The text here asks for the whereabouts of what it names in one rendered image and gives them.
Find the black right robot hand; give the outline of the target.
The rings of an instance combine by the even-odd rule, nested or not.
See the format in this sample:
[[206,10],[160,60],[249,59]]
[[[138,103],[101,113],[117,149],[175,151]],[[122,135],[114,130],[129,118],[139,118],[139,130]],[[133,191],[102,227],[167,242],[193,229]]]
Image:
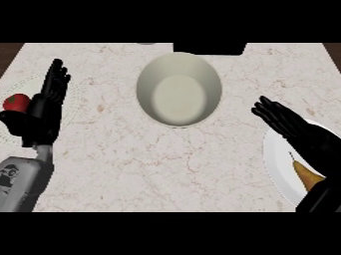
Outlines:
[[252,108],[312,168],[326,176],[311,188],[298,212],[336,212],[341,206],[341,138],[267,96]]

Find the yellow pear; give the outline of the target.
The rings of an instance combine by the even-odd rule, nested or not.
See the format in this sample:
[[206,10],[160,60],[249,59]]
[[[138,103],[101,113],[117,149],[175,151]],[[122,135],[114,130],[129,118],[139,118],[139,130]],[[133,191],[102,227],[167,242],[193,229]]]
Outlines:
[[326,177],[305,166],[305,164],[296,159],[293,152],[289,152],[289,155],[292,159],[292,185],[299,193],[308,193],[315,184],[321,182]]

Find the off-white oval bowl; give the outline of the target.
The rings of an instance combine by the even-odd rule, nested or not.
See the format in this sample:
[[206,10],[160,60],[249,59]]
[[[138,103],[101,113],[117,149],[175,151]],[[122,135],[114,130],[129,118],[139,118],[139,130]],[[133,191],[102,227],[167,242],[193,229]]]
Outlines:
[[148,116],[163,125],[185,128],[215,113],[222,81],[207,60],[169,53],[145,66],[138,79],[138,100]]

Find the pale round dotted placemat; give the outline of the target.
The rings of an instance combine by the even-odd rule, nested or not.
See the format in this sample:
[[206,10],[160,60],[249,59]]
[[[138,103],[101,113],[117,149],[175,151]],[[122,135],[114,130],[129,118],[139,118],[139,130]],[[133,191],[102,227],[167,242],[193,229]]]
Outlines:
[[[42,92],[45,77],[37,75],[17,84],[12,84],[11,87],[0,93],[0,112],[3,111],[3,103],[5,100],[15,94],[26,94],[30,98],[34,97],[37,93]],[[83,94],[82,87],[76,83],[70,83],[68,85],[68,93],[64,100],[63,107],[63,128],[67,128],[70,123],[73,122],[73,118],[79,112]],[[0,143],[8,146],[21,146],[23,138],[15,136],[8,131],[5,124],[0,122]]]

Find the white round plate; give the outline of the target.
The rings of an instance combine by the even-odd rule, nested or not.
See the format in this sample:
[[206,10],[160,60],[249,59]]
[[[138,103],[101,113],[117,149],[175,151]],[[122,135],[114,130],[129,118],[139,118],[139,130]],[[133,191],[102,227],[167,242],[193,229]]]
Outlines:
[[323,175],[323,173],[312,168],[272,128],[268,130],[264,139],[264,161],[278,191],[290,203],[298,206],[308,190],[295,170],[293,162],[299,161],[315,174]]

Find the red tomato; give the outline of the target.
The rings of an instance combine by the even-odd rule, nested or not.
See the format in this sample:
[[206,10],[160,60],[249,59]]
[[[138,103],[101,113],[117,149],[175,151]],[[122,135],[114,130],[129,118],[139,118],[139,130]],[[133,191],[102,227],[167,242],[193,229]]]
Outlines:
[[26,113],[30,103],[31,99],[26,94],[15,94],[5,100],[3,109],[6,111]]

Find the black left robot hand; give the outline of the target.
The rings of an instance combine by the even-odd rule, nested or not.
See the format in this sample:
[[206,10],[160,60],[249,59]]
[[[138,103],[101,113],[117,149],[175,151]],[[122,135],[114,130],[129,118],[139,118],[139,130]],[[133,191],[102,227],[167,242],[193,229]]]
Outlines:
[[64,61],[55,59],[42,92],[34,95],[27,111],[21,113],[6,110],[0,113],[0,121],[9,132],[23,138],[24,147],[52,145],[58,139],[70,81]]

